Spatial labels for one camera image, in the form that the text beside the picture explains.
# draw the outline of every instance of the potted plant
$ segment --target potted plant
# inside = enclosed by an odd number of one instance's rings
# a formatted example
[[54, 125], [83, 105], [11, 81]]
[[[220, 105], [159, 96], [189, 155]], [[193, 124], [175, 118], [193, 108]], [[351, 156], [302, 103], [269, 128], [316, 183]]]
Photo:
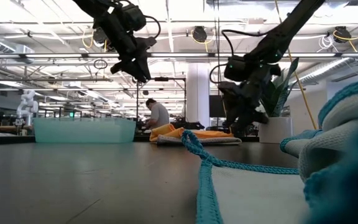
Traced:
[[298, 67], [298, 62], [299, 58], [295, 59], [288, 69], [287, 76], [284, 76], [285, 70], [282, 70], [281, 76], [272, 82], [269, 81], [266, 89], [263, 90], [260, 102], [269, 119], [267, 124], [259, 124], [259, 142], [280, 143], [283, 139], [293, 135], [292, 119], [280, 117], [280, 115], [292, 88], [296, 84], [289, 86], [290, 78]]

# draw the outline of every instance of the ceiling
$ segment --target ceiling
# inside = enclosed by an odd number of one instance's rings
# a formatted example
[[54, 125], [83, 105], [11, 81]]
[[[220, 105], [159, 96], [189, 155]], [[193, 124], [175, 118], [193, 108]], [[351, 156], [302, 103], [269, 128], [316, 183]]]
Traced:
[[[336, 26], [346, 26], [353, 37], [358, 36], [358, 4], [354, 1], [327, 1], [319, 11], [303, 26], [301, 31], [293, 39], [290, 50], [292, 52], [327, 52], [332, 50], [321, 49], [324, 35], [334, 31]], [[212, 1], [207, 0], [133, 0], [145, 15], [153, 16], [161, 23], [161, 35], [149, 52], [217, 52], [218, 44], [220, 52], [230, 52], [229, 45], [223, 37], [216, 37], [217, 26], [220, 29], [235, 29], [244, 32], [266, 32], [279, 24], [274, 1]], [[297, 1], [279, 1], [280, 15], [285, 18], [296, 5]], [[8, 44], [22, 44], [28, 46], [35, 53], [85, 53], [104, 52], [103, 47], [98, 47], [92, 41], [93, 19], [85, 14], [71, 0], [0, 0], [0, 38]], [[191, 35], [194, 26], [204, 26], [210, 42], [208, 44], [196, 43]], [[155, 22], [149, 22], [146, 27], [135, 33], [135, 36], [153, 36], [158, 32]], [[245, 37], [230, 35], [236, 52], [249, 52], [261, 40], [261, 37]], [[334, 43], [336, 49], [344, 52], [350, 49], [349, 43]], [[109, 64], [117, 62], [116, 58], [106, 58]], [[31, 78], [108, 78], [111, 82], [87, 82], [80, 83], [81, 88], [135, 88], [132, 77], [126, 73], [111, 75], [109, 69], [98, 70], [94, 68], [92, 60], [67, 59], [56, 61], [59, 66], [19, 66], [15, 61], [0, 60], [0, 66], [10, 70], [13, 74], [31, 74]], [[192, 60], [149, 59], [149, 68], [152, 77], [185, 78], [188, 63]], [[202, 59], [197, 62], [208, 63], [211, 68], [218, 64], [216, 60]], [[298, 71], [306, 70], [318, 62], [310, 62], [301, 58]], [[36, 60], [34, 64], [52, 63], [50, 60]], [[281, 62], [281, 68], [288, 68], [289, 62]], [[21, 83], [31, 86], [39, 84], [42, 88], [64, 88], [63, 83], [55, 85], [48, 83]], [[169, 109], [180, 113], [183, 109], [184, 91], [180, 89], [178, 82], [149, 82], [144, 88], [175, 88], [175, 90], [150, 91], [149, 95], [140, 93], [141, 98], [160, 98], [159, 101], [169, 102]], [[216, 86], [211, 84], [211, 94], [216, 94]], [[132, 109], [135, 106], [135, 91], [124, 93], [123, 91], [99, 92], [104, 98], [117, 103], [122, 110]], [[58, 95], [66, 95], [68, 98], [76, 98], [76, 93], [62, 91]]]

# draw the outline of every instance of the white pillar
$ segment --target white pillar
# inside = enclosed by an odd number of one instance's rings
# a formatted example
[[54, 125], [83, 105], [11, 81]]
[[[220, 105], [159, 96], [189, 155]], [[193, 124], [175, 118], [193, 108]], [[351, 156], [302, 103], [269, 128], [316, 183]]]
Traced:
[[209, 65], [189, 63], [186, 83], [186, 117], [209, 127]]

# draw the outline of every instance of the white planter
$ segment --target white planter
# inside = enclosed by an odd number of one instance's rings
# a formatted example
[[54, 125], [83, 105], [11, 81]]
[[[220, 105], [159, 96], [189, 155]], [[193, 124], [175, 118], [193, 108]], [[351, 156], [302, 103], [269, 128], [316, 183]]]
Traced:
[[269, 118], [268, 124], [259, 124], [260, 143], [281, 143], [293, 136], [292, 118]]

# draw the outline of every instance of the workbench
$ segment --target workbench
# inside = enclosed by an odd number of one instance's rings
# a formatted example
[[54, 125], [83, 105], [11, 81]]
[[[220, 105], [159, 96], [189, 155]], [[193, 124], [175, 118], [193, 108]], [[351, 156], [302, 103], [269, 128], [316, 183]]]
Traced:
[[[278, 144], [211, 146], [219, 159], [296, 167]], [[0, 223], [195, 223], [201, 160], [183, 146], [0, 145]]]

